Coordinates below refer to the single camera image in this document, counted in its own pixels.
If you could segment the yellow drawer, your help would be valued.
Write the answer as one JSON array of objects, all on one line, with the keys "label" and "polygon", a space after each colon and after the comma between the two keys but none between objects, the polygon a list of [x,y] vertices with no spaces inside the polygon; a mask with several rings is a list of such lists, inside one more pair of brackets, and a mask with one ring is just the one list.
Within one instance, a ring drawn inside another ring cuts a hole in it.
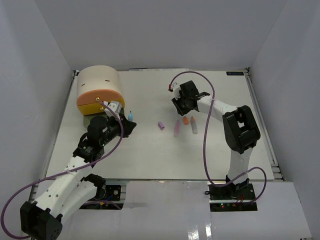
[{"label": "yellow drawer", "polygon": [[104,111],[104,107],[101,105],[101,102],[94,102],[94,103],[77,103],[77,108],[80,113],[84,116],[99,114]]}]

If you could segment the light blue highlighter body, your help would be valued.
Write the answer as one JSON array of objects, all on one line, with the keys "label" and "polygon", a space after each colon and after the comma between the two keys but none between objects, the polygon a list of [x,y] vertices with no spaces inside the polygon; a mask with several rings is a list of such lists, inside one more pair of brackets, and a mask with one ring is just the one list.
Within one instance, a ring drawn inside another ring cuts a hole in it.
[{"label": "light blue highlighter body", "polygon": [[128,118],[127,118],[130,122],[132,122],[134,120],[134,116],[133,116],[133,112],[130,111],[128,114]]}]

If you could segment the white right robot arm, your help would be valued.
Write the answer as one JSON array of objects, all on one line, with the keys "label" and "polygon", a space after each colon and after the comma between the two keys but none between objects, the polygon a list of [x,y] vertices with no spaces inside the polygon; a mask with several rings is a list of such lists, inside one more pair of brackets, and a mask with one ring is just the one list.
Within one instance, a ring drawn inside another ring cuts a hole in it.
[{"label": "white right robot arm", "polygon": [[223,185],[216,188],[226,188],[226,195],[236,200],[244,193],[244,188],[249,184],[249,161],[253,148],[261,138],[261,133],[256,123],[251,108],[247,105],[233,106],[216,100],[208,92],[199,92],[193,81],[183,84],[172,83],[169,91],[174,97],[171,100],[181,116],[190,111],[207,114],[204,129],[202,156],[205,175],[211,178],[207,166],[207,135],[211,118],[220,121],[223,125],[224,138],[230,148],[230,165]]}]

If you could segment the orange top drawer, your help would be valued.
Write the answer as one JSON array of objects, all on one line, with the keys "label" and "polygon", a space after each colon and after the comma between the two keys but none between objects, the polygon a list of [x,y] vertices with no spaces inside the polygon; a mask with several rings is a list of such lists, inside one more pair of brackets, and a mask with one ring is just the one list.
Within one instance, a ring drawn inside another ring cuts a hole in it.
[{"label": "orange top drawer", "polygon": [[120,102],[123,106],[125,106],[125,100],[123,96],[114,90],[111,89],[98,89],[91,90],[81,94],[76,101],[78,106],[93,104],[101,101],[107,102]]}]

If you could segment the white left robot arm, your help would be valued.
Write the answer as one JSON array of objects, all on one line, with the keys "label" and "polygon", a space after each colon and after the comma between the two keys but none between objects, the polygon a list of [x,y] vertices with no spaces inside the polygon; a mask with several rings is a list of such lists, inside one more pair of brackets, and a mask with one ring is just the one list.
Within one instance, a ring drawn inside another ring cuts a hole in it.
[{"label": "white left robot arm", "polygon": [[36,240],[55,240],[64,222],[85,202],[103,198],[105,180],[91,173],[94,162],[103,156],[109,142],[127,138],[136,125],[123,114],[93,117],[64,169],[66,174],[55,177],[42,195],[20,208],[22,231]]}]

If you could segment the grey-green bottom drawer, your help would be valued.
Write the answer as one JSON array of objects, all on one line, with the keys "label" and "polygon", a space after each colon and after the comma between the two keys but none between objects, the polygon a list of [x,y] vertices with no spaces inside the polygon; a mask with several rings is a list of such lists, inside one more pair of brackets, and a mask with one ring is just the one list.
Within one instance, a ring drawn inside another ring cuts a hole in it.
[{"label": "grey-green bottom drawer", "polygon": [[101,112],[101,113],[96,113],[96,114],[90,114],[90,115],[84,115],[83,116],[83,127],[85,129],[87,129],[87,127],[89,126],[90,122],[91,122],[91,119],[94,118],[94,117],[104,117],[104,118],[108,118],[108,116]]}]

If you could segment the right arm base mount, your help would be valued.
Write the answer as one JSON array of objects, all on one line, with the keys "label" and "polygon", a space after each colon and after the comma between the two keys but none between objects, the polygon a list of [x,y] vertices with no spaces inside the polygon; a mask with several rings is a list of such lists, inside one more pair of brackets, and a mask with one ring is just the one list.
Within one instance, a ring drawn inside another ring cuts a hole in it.
[{"label": "right arm base mount", "polygon": [[256,198],[253,185],[232,192],[227,186],[225,188],[208,185],[208,190],[204,192],[209,197],[209,206],[212,213],[218,212],[256,212],[257,203],[251,202]]}]

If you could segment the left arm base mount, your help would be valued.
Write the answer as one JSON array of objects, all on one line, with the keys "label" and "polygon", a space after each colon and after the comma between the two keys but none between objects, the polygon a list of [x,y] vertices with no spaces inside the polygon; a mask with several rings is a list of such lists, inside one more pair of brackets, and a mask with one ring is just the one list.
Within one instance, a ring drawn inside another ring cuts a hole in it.
[{"label": "left arm base mount", "polygon": [[88,202],[83,204],[83,210],[121,210],[123,208],[121,185],[105,185],[99,193]]}]

